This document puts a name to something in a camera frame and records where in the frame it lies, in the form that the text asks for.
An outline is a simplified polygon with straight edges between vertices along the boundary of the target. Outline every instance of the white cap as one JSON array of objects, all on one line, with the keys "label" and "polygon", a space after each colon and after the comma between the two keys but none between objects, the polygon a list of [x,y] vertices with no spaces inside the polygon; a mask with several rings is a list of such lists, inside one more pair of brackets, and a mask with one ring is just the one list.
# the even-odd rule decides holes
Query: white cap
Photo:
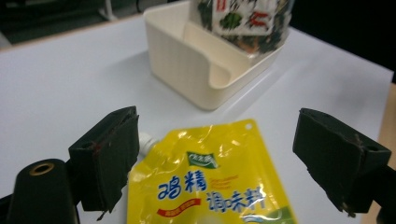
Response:
[{"label": "white cap", "polygon": [[158,142],[158,139],[152,137],[148,133],[139,133],[139,154],[146,157],[149,154],[151,148],[154,147],[154,145]]}]

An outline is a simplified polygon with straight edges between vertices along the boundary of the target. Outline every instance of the table surface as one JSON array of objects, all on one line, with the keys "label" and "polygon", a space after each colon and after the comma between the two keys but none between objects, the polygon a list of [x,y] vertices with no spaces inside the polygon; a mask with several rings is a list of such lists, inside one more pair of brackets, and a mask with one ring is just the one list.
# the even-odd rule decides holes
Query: table surface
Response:
[{"label": "table surface", "polygon": [[[203,111],[150,73],[141,16],[0,51],[0,197],[15,176],[67,149],[111,111],[136,105],[139,131],[255,119],[300,223],[360,223],[327,199],[292,152],[299,110],[326,112],[378,139],[392,72],[290,28],[272,66],[224,105]],[[276,82],[268,86],[266,77]],[[126,223],[126,188],[102,223]],[[99,212],[83,212],[82,224]]]}]

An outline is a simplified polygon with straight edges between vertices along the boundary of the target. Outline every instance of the yellow packet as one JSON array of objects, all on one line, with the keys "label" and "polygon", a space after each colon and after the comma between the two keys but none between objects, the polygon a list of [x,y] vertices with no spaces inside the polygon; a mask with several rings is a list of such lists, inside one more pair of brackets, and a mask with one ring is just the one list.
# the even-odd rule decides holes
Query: yellow packet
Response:
[{"label": "yellow packet", "polygon": [[297,223],[252,119],[170,132],[128,188],[127,224]]}]

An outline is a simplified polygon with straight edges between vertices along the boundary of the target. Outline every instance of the seasoning packet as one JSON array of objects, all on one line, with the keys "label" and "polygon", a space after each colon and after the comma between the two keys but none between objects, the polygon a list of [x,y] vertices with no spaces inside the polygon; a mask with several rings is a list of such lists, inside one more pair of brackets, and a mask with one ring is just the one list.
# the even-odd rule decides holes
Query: seasoning packet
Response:
[{"label": "seasoning packet", "polygon": [[281,47],[288,36],[290,1],[192,0],[191,15],[198,16],[191,20],[250,57],[266,56]]},{"label": "seasoning packet", "polygon": [[128,190],[127,224],[297,223],[253,119],[171,131]]}]

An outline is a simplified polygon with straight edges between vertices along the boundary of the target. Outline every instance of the plastic storage box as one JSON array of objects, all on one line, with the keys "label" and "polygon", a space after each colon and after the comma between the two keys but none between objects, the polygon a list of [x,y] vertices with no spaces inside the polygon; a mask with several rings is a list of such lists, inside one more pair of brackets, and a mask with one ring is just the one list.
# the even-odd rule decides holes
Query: plastic storage box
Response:
[{"label": "plastic storage box", "polygon": [[221,106],[281,50],[254,63],[241,49],[190,21],[190,1],[150,7],[144,19],[153,75],[205,110]]}]

